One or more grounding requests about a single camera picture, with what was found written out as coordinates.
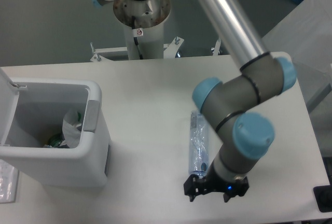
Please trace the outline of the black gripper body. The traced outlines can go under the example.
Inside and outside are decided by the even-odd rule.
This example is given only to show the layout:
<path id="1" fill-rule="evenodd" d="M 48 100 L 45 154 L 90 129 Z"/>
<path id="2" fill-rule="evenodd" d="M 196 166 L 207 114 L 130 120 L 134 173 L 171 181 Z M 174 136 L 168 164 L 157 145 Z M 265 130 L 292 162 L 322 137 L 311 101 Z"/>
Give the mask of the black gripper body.
<path id="1" fill-rule="evenodd" d="M 224 193 L 226 191 L 226 185 L 228 183 L 233 183 L 236 180 L 228 181 L 226 179 L 221 178 L 214 170 L 214 168 L 209 168 L 208 172 L 205 176 L 206 178 L 206 187 L 207 192 L 221 192 Z"/>

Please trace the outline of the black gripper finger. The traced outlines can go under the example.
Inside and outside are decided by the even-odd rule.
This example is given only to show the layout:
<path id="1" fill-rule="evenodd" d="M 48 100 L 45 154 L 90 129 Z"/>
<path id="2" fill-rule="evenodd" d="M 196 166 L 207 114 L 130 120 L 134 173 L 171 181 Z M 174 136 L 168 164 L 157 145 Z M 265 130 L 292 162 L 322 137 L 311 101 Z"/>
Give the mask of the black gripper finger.
<path id="1" fill-rule="evenodd" d="M 189 201 L 193 202 L 199 195 L 207 194 L 206 178 L 196 174 L 191 174 L 184 182 L 184 195 L 189 197 Z"/>
<path id="2" fill-rule="evenodd" d="M 228 183 L 226 185 L 226 191 L 224 192 L 224 202 L 227 203 L 231 198 L 236 196 L 243 197 L 249 189 L 248 178 L 237 179 L 233 183 Z"/>

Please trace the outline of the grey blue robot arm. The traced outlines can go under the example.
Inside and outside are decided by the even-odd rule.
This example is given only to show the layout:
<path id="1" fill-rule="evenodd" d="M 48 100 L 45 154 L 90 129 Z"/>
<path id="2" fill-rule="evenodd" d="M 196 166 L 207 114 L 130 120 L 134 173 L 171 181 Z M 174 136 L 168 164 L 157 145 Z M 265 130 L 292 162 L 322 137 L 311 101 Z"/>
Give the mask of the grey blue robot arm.
<path id="1" fill-rule="evenodd" d="M 164 56 L 163 39 L 147 34 L 169 16 L 169 0 L 92 0 L 97 7 L 113 4 L 116 18 L 128 30 L 131 60 Z M 221 192 L 225 202 L 244 196 L 247 173 L 268 151 L 274 140 L 270 121 L 252 108 L 285 92 L 296 82 L 296 70 L 286 58 L 274 58 L 263 45 L 237 0 L 199 0 L 214 29 L 240 70 L 228 82 L 208 78 L 192 93 L 199 112 L 222 141 L 206 175 L 192 174 L 184 182 L 190 200 Z"/>

